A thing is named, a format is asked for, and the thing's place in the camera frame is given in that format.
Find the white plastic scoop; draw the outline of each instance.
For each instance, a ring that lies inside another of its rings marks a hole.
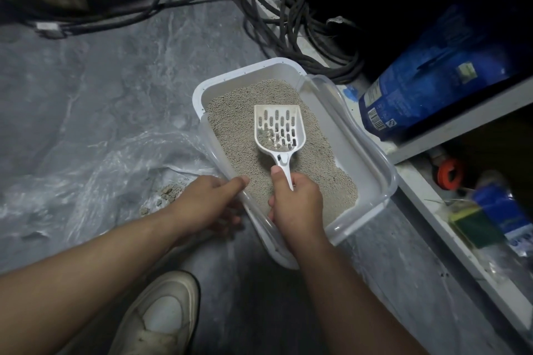
[[[254,114],[255,143],[283,169],[292,190],[290,157],[305,144],[300,106],[259,104],[254,106]]]

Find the litter box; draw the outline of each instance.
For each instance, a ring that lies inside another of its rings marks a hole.
[[[286,81],[298,91],[330,142],[337,166],[357,186],[359,196],[354,206],[325,228],[331,243],[337,245],[381,212],[398,184],[394,166],[359,128],[337,86],[328,78],[307,75],[292,60],[273,58],[206,80],[192,95],[192,104],[200,118],[200,136],[211,160],[223,175],[228,179],[235,177],[237,174],[211,129],[206,109],[218,96],[273,78]],[[240,198],[270,256],[285,268],[297,269],[296,259],[285,246],[281,234],[259,210],[256,201],[246,190]]]

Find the person's left hand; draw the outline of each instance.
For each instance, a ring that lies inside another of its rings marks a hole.
[[[225,232],[231,224],[240,223],[240,217],[232,209],[242,208],[235,198],[249,182],[246,176],[230,181],[214,176],[199,176],[167,209],[185,227],[188,235],[205,228]]]

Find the forearm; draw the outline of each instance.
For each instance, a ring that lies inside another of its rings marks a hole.
[[[427,354],[325,236],[295,255],[332,354]]]
[[[0,353],[58,349],[185,232],[161,210],[0,277]]]

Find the shoe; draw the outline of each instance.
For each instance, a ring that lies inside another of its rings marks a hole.
[[[139,295],[118,326],[109,355],[180,355],[198,314],[198,285],[186,272],[168,272]]]

